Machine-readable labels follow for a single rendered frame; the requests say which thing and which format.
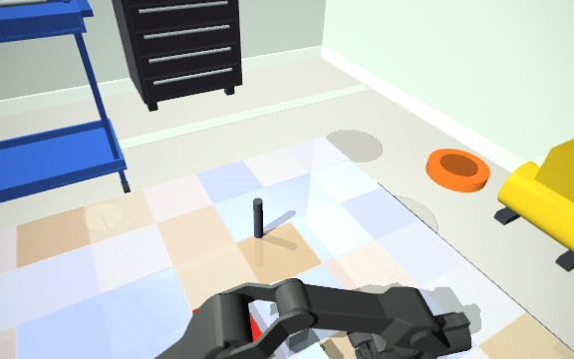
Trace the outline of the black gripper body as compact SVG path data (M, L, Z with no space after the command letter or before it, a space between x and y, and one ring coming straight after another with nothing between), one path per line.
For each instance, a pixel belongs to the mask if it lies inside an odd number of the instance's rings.
M363 359L381 359L373 342L371 334L347 332L347 336L354 349L359 349Z

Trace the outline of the black cylinder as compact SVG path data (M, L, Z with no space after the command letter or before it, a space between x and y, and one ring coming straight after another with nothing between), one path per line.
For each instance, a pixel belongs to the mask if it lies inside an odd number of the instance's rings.
M254 236L261 238L263 236L263 200L262 198L255 198L253 200L253 220L254 220Z

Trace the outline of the red tray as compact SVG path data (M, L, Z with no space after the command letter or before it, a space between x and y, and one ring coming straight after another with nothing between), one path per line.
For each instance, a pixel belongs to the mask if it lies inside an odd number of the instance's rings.
M197 308L198 309L198 308ZM193 310L192 314L197 310ZM259 331L259 329L257 328L255 322L253 321L252 317L250 316L250 321L251 321L251 328L252 328L252 335L253 335L253 342L255 342L260 336L261 333Z

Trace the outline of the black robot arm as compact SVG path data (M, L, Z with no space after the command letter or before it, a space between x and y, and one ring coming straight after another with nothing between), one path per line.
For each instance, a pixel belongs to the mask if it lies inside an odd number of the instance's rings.
M248 303L256 300L275 302L279 317L253 342ZM307 328L369 333L381 359L437 359L471 349L469 324L462 311L434 316L414 287L375 294L298 278L245 282L205 300L153 359L268 359Z

